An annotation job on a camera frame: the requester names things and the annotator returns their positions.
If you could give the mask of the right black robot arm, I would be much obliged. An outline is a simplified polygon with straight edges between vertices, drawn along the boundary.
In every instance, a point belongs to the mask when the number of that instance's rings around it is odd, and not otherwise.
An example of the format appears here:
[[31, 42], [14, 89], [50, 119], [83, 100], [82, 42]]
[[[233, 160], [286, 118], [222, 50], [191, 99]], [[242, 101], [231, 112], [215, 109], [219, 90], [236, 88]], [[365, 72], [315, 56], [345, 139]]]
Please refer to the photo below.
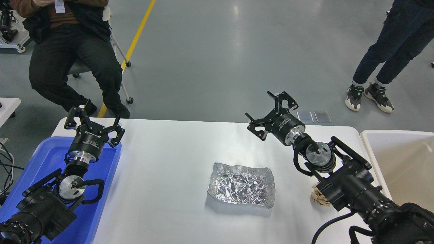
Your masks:
[[305, 124], [290, 113], [298, 108], [296, 101], [285, 91], [268, 95], [275, 101], [274, 109], [264, 118], [250, 117], [248, 130], [263, 141], [271, 133], [285, 146], [292, 146], [296, 169], [319, 180], [318, 190], [335, 210], [350, 210], [322, 225], [313, 244], [326, 227], [354, 214], [359, 214], [369, 229], [351, 226], [352, 244], [359, 243], [356, 233], [369, 236], [374, 244], [433, 243], [432, 212], [414, 203], [395, 204], [381, 193], [381, 185], [372, 185], [372, 166], [366, 159], [335, 136], [328, 143], [314, 141], [305, 133]]

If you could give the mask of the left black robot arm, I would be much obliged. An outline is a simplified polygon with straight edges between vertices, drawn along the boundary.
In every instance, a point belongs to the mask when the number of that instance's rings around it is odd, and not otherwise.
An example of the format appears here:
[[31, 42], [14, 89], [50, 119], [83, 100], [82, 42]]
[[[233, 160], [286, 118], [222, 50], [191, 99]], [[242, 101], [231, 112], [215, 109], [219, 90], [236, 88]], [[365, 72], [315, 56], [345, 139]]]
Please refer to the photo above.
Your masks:
[[74, 210], [80, 204], [102, 198], [104, 180], [85, 180], [84, 176], [89, 165], [99, 160], [105, 144], [119, 145], [125, 133], [120, 119], [121, 115], [116, 116], [113, 125], [105, 127], [91, 121], [84, 106], [70, 109], [64, 128], [75, 130], [76, 136], [64, 157], [66, 167], [22, 193], [18, 212], [1, 223], [2, 244], [40, 244], [43, 236], [53, 240], [77, 218]]

